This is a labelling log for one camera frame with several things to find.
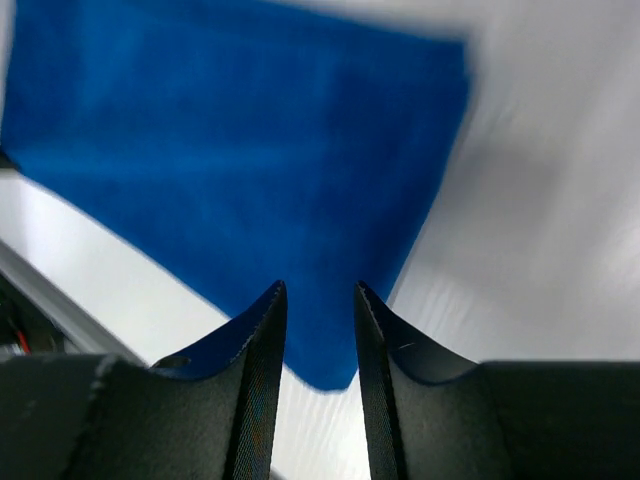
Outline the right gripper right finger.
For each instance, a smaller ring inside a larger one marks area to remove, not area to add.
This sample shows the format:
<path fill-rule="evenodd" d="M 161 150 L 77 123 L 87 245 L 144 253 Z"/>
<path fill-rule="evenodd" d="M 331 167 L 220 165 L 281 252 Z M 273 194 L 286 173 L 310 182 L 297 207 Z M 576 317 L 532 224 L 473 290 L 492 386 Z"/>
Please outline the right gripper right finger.
<path fill-rule="evenodd" d="M 373 478 L 638 477 L 637 363 L 476 363 L 364 283 L 354 323 Z"/>

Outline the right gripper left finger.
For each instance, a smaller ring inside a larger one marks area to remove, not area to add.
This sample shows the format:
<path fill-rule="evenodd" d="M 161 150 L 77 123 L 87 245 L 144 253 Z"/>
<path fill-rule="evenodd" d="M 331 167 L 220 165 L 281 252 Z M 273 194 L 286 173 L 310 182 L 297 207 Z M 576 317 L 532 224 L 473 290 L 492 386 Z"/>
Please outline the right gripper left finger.
<path fill-rule="evenodd" d="M 1 365 L 5 479 L 266 479 L 287 328 L 272 284 L 152 367 L 114 355 Z"/>

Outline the blue towel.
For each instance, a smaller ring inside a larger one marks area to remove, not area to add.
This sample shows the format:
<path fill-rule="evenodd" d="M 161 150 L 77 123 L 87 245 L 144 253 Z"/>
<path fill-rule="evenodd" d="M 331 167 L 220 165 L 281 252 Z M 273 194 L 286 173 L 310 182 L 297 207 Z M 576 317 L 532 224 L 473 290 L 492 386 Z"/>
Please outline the blue towel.
<path fill-rule="evenodd" d="M 228 315 L 283 280 L 286 365 L 343 390 L 354 284 L 391 292 L 470 89 L 460 36 L 267 1 L 20 1 L 1 143 Z"/>

